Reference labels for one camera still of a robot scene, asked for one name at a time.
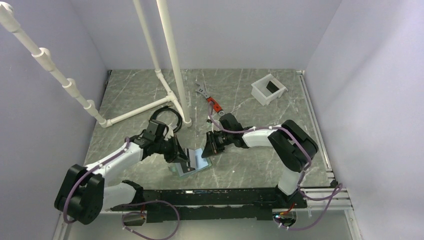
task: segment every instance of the black cable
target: black cable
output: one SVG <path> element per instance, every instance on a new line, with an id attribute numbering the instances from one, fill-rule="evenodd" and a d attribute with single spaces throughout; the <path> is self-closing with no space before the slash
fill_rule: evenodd
<path id="1" fill-rule="evenodd" d="M 163 106 L 163 107 L 159 108 L 158 110 L 154 111 L 154 113 L 150 116 L 149 121 L 156 119 L 160 113 L 166 112 L 166 111 L 173 112 L 176 115 L 176 117 L 178 118 L 178 122 L 176 123 L 176 128 L 173 129 L 174 133 L 178 132 L 181 129 L 181 126 L 183 125 L 183 118 L 181 117 L 181 115 L 178 111 L 176 111 L 173 108 L 170 108 L 170 106 L 168 106 L 168 105 Z"/>

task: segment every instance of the white container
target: white container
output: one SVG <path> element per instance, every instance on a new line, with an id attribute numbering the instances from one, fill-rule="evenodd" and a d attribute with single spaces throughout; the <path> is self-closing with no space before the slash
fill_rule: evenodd
<path id="1" fill-rule="evenodd" d="M 277 88 L 279 88 L 276 92 L 272 93 L 267 89 L 267 85 L 269 82 L 272 82 Z M 251 94 L 253 97 L 262 104 L 262 106 L 270 104 L 270 102 L 276 98 L 280 98 L 281 95 L 287 88 L 278 81 L 272 74 L 268 74 L 265 77 L 255 81 L 252 85 Z"/>

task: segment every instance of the marble surface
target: marble surface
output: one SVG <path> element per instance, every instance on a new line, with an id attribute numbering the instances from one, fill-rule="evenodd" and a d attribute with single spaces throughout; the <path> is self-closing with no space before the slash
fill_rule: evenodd
<path id="1" fill-rule="evenodd" d="M 172 70 L 162 71 L 171 89 L 178 95 Z M 182 70 L 185 94 L 190 109 L 192 126 L 183 127 L 178 139 L 183 148 L 203 148 L 206 132 L 208 103 L 196 93 L 196 81 L 205 84 L 208 93 L 226 113 L 233 113 L 244 126 L 270 126 L 294 120 L 314 140 L 314 126 L 299 78 L 294 69 L 186 69 Z M 281 98 L 262 106 L 252 95 L 251 84 L 271 73 L 288 89 Z M 111 119 L 166 96 L 164 87 L 154 70 L 114 70 L 104 94 L 100 113 Z M 139 134 L 148 125 L 149 116 L 160 106 L 118 122 L 111 127 L 95 126 L 85 164 L 93 163 L 122 146 L 125 136 Z M 158 120 L 176 123 L 172 113 L 164 112 Z M 211 157 L 212 167 L 180 178 L 169 170 L 161 155 L 154 154 L 123 171 L 111 185 L 122 180 L 134 181 L 145 189 L 213 189 L 274 187 L 282 165 L 270 147 L 249 149 L 227 146 L 224 153 Z M 304 187 L 329 185 L 321 154 L 317 154 L 306 173 Z"/>

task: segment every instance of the red handle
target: red handle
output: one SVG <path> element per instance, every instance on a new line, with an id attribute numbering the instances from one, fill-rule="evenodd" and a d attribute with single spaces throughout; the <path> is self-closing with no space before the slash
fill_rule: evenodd
<path id="1" fill-rule="evenodd" d="M 223 110 L 223 108 L 211 96 L 209 98 L 207 98 L 206 100 L 207 100 L 208 103 L 210 103 L 210 102 L 213 103 L 213 109 L 215 110 L 215 112 L 219 113 L 220 111 Z"/>

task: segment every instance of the white wall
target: white wall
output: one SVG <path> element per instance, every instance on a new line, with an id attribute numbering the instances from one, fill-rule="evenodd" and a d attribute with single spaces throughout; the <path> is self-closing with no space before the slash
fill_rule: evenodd
<path id="1" fill-rule="evenodd" d="M 67 0 L 7 0 L 22 28 L 100 105 L 107 72 Z M 84 162 L 95 119 L 0 25 L 0 239 L 49 240 L 68 168 Z"/>
<path id="2" fill-rule="evenodd" d="M 343 0 L 306 69 L 364 239 L 424 237 L 424 4 Z"/>
<path id="3" fill-rule="evenodd" d="M 154 68 L 133 1 L 70 1 L 107 68 Z M 167 2 L 182 68 L 305 69 L 341 0 Z M 141 5 L 160 65 L 171 68 L 156 1 Z"/>

